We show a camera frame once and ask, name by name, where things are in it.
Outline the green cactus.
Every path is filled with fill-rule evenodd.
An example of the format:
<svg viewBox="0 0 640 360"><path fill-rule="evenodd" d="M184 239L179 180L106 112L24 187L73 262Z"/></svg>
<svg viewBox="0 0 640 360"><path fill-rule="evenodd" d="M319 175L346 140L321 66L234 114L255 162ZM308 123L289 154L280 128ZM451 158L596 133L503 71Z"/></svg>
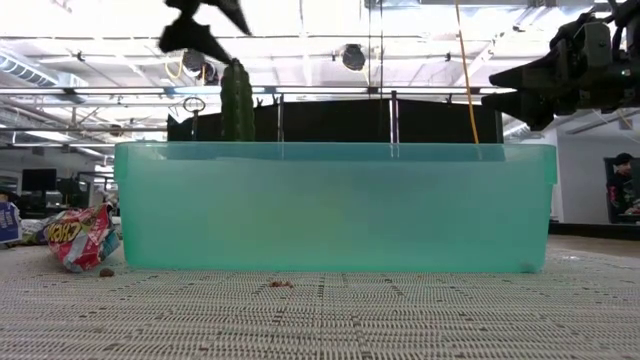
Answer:
<svg viewBox="0 0 640 360"><path fill-rule="evenodd" d="M223 139L253 142L255 140L253 90L249 74L238 59L232 59L224 69L220 99Z"/></svg>

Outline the red granola bar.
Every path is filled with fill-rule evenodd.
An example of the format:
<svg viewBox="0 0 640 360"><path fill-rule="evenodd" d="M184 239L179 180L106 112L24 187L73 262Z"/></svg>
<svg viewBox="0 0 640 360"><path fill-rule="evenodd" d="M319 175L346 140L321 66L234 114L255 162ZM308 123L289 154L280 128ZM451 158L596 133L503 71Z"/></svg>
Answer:
<svg viewBox="0 0 640 360"><path fill-rule="evenodd" d="M66 210L43 227L46 244L68 271L90 270L120 246L112 210L110 203Z"/></svg>

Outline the dark round hanging fixture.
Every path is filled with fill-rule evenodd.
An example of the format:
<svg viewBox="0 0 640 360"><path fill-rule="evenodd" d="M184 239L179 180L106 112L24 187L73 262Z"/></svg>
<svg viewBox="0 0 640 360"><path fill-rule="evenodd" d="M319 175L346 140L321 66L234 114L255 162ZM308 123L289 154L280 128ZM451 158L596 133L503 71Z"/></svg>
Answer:
<svg viewBox="0 0 640 360"><path fill-rule="evenodd" d="M342 53L342 63L350 71L361 71L366 57L359 44L347 44Z"/></svg>
<svg viewBox="0 0 640 360"><path fill-rule="evenodd" d="M181 65L183 71L197 81L201 81L205 86L217 86L219 84L219 74L216 67L206 60L201 52L187 49L183 52Z"/></svg>

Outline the silver crumpled granola bar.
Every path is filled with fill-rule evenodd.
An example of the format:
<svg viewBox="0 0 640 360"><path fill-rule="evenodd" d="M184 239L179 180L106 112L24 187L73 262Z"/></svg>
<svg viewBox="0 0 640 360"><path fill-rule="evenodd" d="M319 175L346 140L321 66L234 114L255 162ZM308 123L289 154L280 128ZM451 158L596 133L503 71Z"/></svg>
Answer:
<svg viewBox="0 0 640 360"><path fill-rule="evenodd" d="M22 239L20 244L25 246L46 245L45 229L51 223L55 222L53 216L43 219L23 219Z"/></svg>

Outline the black backdrop panel with stands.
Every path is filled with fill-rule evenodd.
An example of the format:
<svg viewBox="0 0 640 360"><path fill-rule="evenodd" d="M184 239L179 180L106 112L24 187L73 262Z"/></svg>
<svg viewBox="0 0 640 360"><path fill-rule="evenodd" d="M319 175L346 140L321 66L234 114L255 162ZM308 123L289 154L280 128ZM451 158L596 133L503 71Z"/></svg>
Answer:
<svg viewBox="0 0 640 360"><path fill-rule="evenodd" d="M252 110L258 142L502 143L502 119L481 105L409 99L286 102Z"/></svg>

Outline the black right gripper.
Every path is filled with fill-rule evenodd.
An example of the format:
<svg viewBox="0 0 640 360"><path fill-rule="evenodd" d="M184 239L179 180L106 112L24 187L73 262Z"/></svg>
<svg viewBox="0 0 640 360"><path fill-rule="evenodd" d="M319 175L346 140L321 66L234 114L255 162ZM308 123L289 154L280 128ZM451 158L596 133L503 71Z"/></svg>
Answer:
<svg viewBox="0 0 640 360"><path fill-rule="evenodd" d="M615 59L608 49L551 50L535 61L490 75L489 82L516 90L553 89L558 85L556 115L581 109L611 113L640 106L640 61ZM524 122L532 131L544 130L555 117L551 103L526 92L485 95L481 103Z"/></svg>

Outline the black monitor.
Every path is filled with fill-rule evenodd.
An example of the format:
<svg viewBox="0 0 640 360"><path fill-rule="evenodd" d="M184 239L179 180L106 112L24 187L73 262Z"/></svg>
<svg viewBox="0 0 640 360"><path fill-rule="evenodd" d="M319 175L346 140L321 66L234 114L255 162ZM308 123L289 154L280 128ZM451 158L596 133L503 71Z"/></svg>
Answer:
<svg viewBox="0 0 640 360"><path fill-rule="evenodd" d="M22 170L22 191L54 191L56 186L57 170L55 168Z"/></svg>

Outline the grey air duct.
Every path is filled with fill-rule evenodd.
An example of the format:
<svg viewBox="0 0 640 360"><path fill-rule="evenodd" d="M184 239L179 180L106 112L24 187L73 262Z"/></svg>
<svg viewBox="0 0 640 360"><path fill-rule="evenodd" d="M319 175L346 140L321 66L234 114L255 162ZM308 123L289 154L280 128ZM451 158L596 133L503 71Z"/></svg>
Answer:
<svg viewBox="0 0 640 360"><path fill-rule="evenodd" d="M53 96L74 104L87 101L85 96L76 91L76 88L88 85L82 78L38 65L7 50L0 50L0 77L2 76L22 81L24 86L0 85L0 96Z"/></svg>

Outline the grey mesh mat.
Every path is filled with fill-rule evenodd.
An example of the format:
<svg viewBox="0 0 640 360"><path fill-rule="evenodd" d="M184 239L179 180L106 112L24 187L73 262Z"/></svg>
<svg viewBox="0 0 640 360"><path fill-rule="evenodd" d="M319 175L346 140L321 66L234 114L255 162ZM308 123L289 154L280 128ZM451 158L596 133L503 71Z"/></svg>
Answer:
<svg viewBox="0 0 640 360"><path fill-rule="evenodd" d="M640 259L537 274L69 273L0 250L0 360L640 360Z"/></svg>

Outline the teal translucent plastic bin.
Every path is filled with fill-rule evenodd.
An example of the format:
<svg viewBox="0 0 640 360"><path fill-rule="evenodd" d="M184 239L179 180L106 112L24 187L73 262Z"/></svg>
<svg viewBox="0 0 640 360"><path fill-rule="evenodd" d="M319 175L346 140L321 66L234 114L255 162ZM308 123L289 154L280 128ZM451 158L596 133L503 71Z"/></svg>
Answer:
<svg viewBox="0 0 640 360"><path fill-rule="evenodd" d="M130 142L124 253L143 268L536 272L556 150L531 144Z"/></svg>

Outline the blue white granola bar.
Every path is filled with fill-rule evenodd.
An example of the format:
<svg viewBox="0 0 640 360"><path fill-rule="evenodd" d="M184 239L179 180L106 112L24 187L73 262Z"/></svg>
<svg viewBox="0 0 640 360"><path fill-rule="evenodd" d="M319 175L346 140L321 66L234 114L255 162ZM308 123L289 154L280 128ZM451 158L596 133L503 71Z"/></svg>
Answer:
<svg viewBox="0 0 640 360"><path fill-rule="evenodd" d="M23 228L18 207L8 200L0 200L0 244L19 242L22 235Z"/></svg>

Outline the long light strip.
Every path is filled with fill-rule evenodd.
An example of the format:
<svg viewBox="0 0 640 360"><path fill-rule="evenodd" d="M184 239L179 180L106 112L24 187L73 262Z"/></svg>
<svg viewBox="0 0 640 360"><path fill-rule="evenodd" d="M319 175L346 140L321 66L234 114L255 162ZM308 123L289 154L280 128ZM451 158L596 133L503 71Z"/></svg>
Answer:
<svg viewBox="0 0 640 360"><path fill-rule="evenodd" d="M213 95L219 94L221 86L176 86L176 87L9 87L0 88L5 96L53 96L53 95ZM447 87L327 87L327 86L254 86L254 94L323 94L323 95L449 95L466 94L460 86Z"/></svg>

